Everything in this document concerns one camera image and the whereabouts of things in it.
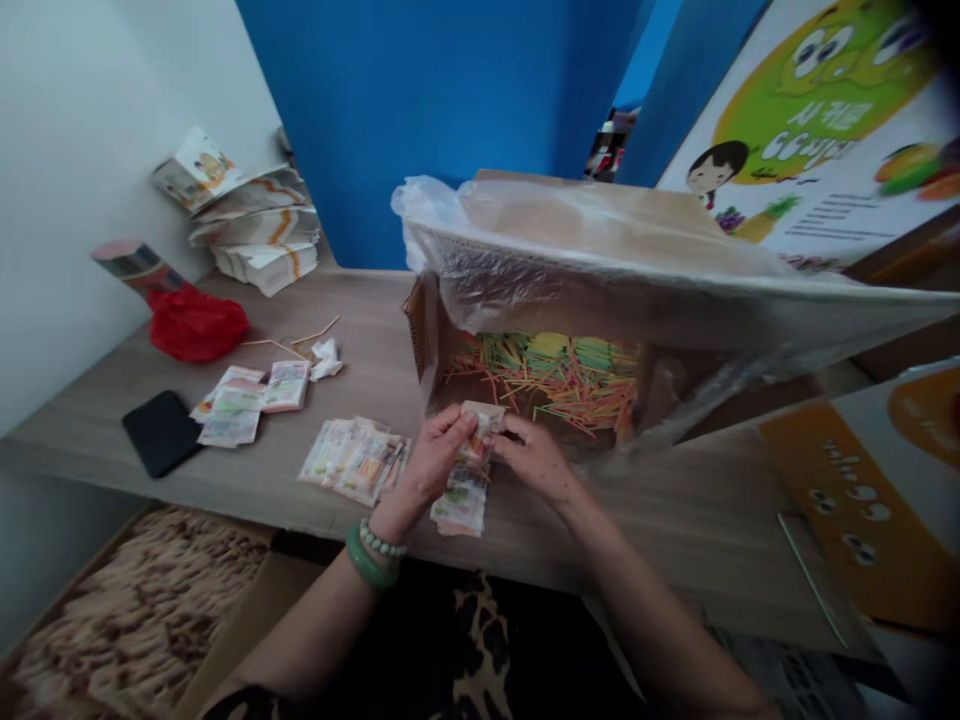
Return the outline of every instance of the cylindrical container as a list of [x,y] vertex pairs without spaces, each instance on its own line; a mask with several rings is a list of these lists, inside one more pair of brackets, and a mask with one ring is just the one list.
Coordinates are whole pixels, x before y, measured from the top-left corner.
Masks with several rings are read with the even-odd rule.
[[186,284],[176,270],[139,240],[108,242],[90,253],[90,257],[144,299],[151,290],[173,292]]

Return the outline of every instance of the wrist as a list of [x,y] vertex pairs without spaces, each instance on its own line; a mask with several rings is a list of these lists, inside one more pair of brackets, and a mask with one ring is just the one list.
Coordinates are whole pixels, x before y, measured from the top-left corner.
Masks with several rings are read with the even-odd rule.
[[564,478],[561,492],[551,498],[550,506],[564,522],[570,524],[592,502],[593,498],[580,479],[569,473],[569,476]]
[[370,530],[391,545],[403,545],[405,538],[430,507],[430,500],[411,486],[398,484],[370,516]]

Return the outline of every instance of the black phone case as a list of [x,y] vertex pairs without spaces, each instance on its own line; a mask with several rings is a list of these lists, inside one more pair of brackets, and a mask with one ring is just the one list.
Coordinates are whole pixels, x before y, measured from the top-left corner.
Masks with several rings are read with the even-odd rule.
[[203,427],[173,390],[124,415],[123,428],[152,478],[162,478],[203,447],[197,444]]

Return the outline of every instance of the table surface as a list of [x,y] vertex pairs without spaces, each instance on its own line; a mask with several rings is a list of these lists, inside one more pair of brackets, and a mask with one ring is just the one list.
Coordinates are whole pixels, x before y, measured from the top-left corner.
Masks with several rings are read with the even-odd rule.
[[[341,539],[369,510],[296,477],[324,420],[360,415],[416,435],[420,389],[400,309],[413,279],[405,272],[318,269],[273,298],[220,274],[200,283],[206,292],[243,305],[253,328],[250,339],[303,337],[341,316],[328,336],[337,339],[345,370],[312,384],[301,412],[264,416],[251,446],[206,448],[162,480],[146,475],[121,427],[125,413],[167,389],[192,405],[228,365],[269,370],[272,362],[292,356],[258,345],[238,348],[218,362],[187,365],[154,349],[145,326],[0,442],[0,462],[17,471]],[[488,495],[482,540],[443,538],[424,519],[412,555],[590,592],[560,521],[509,473],[500,475]],[[805,553],[821,595],[830,598],[848,647],[830,628],[777,519],[778,512],[795,508],[750,423],[594,480],[591,490],[707,622],[875,657],[856,613],[837,592],[809,538],[802,538],[798,551]]]

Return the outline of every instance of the woman's hand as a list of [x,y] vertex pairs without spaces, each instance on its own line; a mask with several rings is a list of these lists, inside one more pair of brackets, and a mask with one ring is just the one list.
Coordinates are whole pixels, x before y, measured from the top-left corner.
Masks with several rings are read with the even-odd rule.
[[508,430],[519,441],[505,435],[485,439],[517,474],[524,485],[534,490],[555,510],[561,509],[583,489],[550,431],[517,415],[507,415],[500,431]]
[[392,544],[402,543],[420,516],[447,489],[457,450],[476,429],[477,416],[461,413],[459,405],[451,405],[424,421],[397,487],[370,517],[374,535]]

